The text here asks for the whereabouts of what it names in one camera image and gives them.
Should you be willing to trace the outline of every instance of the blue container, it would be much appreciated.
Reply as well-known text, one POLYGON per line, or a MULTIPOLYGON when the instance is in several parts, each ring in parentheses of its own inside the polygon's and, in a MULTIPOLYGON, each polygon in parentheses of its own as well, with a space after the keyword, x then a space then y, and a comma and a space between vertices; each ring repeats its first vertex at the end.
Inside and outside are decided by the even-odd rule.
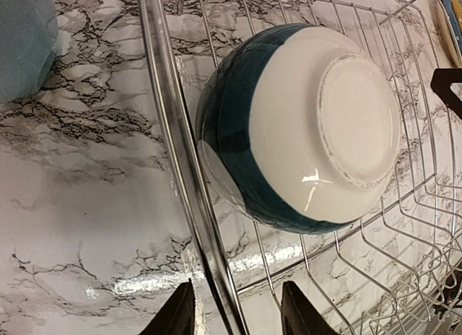
POLYGON ((0 102, 37 92, 55 58, 52 0, 0 0, 0 102))

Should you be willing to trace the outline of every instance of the wire basket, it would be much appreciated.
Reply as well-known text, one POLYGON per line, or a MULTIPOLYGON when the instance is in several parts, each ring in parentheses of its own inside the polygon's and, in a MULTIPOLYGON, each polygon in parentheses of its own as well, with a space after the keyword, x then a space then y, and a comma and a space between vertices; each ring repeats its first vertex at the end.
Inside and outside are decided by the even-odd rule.
POLYGON ((435 321, 434 308, 459 319, 460 291, 451 300, 443 294, 462 271, 462 124, 430 89, 434 69, 448 65, 432 18, 436 1, 139 0, 165 145, 229 334, 271 323, 273 311, 255 317, 248 301, 269 296, 266 308, 277 316, 287 279, 340 334, 423 334, 432 319, 436 334, 445 318, 435 321), (401 153, 387 191, 367 216, 332 235, 286 234, 230 210, 208 188, 193 139, 194 105, 214 67, 252 34, 288 22, 325 25, 355 40, 382 67, 401 109, 401 153), (235 223, 242 227, 231 235, 227 225, 235 223))

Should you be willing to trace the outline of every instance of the teal stripe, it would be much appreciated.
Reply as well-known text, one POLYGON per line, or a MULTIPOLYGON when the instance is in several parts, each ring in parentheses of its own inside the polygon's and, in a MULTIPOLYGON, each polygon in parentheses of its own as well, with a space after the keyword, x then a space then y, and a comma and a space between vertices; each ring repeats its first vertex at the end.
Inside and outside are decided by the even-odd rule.
POLYGON ((260 171, 250 148, 248 129, 253 93, 263 70, 278 47, 306 27, 311 26, 273 27, 236 48, 220 64, 202 93, 196 132, 230 173, 250 215, 280 230, 321 233, 345 224, 310 219, 287 204, 260 171))

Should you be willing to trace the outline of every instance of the ceramic bowl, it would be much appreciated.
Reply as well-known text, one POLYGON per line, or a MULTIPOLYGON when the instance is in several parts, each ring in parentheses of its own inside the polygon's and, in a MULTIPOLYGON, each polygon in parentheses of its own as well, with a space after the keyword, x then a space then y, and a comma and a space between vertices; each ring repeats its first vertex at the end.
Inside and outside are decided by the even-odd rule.
POLYGON ((213 187, 255 220, 322 233, 366 214, 388 185, 401 119, 384 74, 348 37, 291 24, 219 65, 196 136, 213 187))

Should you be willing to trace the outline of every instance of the wire dish rack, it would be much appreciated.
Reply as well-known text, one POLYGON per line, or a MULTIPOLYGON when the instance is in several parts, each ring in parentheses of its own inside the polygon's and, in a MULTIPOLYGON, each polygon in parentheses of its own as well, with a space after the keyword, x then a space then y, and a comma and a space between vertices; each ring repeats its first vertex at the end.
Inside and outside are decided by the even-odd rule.
POLYGON ((456 306, 461 291, 454 291, 454 287, 462 276, 458 268, 462 257, 462 178, 456 169, 456 138, 462 133, 462 125, 430 89, 433 70, 447 64, 433 30, 432 6, 427 5, 431 1, 139 0, 165 145, 204 276, 229 334, 250 334, 250 315, 242 307, 247 295, 269 292, 274 307, 280 308, 278 288, 288 278, 309 284, 316 291, 316 300, 308 293, 310 301, 324 309, 323 315, 340 334, 423 334, 430 323, 432 329, 426 334, 437 334, 446 317, 452 315, 455 322, 460 319, 456 306), (421 1, 426 3, 417 6, 421 1), (217 32, 212 8, 226 2, 231 2, 238 16, 246 20, 247 35, 231 38, 217 32), (204 40, 199 46, 180 45, 171 38, 171 17, 182 16, 186 9, 188 14, 200 17, 204 40), (291 247, 298 247, 300 255, 282 265, 271 258, 275 230, 248 220, 258 244, 261 274, 250 282, 237 283, 211 200, 213 190, 208 189, 196 151, 191 125, 194 103, 187 103, 178 57, 198 46, 197 52, 209 57, 216 67, 242 39, 271 25, 300 20, 348 35, 382 66, 401 109, 401 154, 394 178, 373 212, 344 231, 325 235, 321 245, 315 245, 313 237, 292 235, 291 247), (386 243, 383 237, 391 240, 386 243), (352 251, 366 252, 374 258, 364 265, 352 251), (357 293, 367 290, 361 298, 375 295, 376 300, 353 307, 348 303, 351 293, 347 297, 333 295, 331 285, 336 281, 325 283, 316 268, 320 261, 332 257, 343 271, 337 279, 348 275, 347 281, 360 280, 362 289, 356 289, 357 293), (387 272, 392 268, 397 271, 393 276, 387 272), (453 291, 448 297, 450 288, 453 291), (435 309, 442 318, 434 317, 435 309))

